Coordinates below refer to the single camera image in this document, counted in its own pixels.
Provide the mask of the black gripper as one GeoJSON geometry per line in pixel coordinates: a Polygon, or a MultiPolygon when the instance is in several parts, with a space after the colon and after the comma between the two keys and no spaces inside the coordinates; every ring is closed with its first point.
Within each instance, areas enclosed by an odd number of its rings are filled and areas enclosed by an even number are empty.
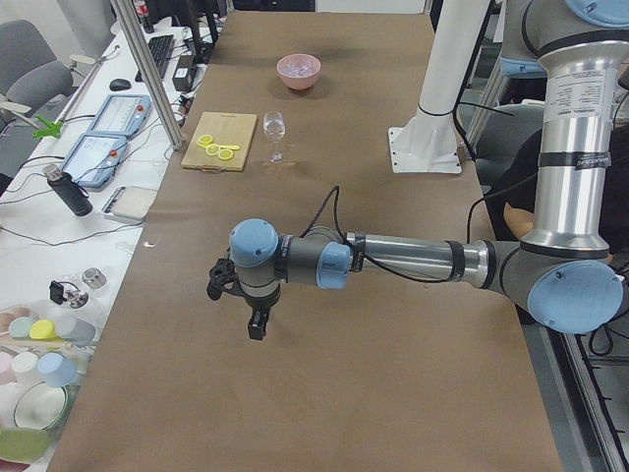
{"type": "Polygon", "coordinates": [[[281,288],[278,283],[270,283],[262,287],[240,284],[246,303],[252,308],[252,316],[248,321],[250,339],[264,339],[268,323],[268,311],[279,301],[281,288]]]}

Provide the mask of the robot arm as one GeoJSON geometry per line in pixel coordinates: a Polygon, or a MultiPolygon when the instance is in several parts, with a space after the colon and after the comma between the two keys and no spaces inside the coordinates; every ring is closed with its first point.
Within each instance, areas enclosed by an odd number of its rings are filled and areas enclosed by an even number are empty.
{"type": "Polygon", "coordinates": [[[564,333],[594,330],[620,310],[622,282],[606,264],[599,226],[628,5],[509,1],[504,10],[504,73],[547,76],[532,229],[519,242],[459,243],[314,226],[281,235],[265,220],[244,220],[211,270],[207,293],[245,299],[253,310],[250,338],[264,338],[282,283],[341,289],[364,264],[424,284],[468,282],[564,333]]]}

